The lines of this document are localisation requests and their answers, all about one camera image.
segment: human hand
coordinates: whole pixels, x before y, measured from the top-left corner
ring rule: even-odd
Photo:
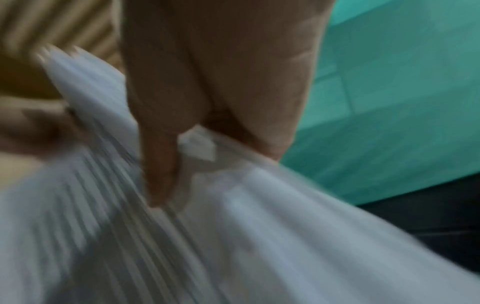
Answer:
[[[65,139],[88,137],[64,101],[0,98],[0,151],[44,158]]]
[[[197,124],[273,160],[294,140],[334,0],[123,0],[120,50],[152,206]]]

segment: green surface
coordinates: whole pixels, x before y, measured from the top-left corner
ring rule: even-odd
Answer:
[[[352,204],[480,172],[479,0],[339,0],[330,24],[283,164]]]

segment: black object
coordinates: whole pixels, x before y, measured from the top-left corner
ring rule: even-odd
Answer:
[[[360,208],[407,231],[458,265],[480,272],[480,174]]]

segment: green tiled wall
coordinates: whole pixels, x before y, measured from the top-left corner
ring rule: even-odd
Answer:
[[[480,0],[339,0],[330,24],[300,129],[480,78]]]

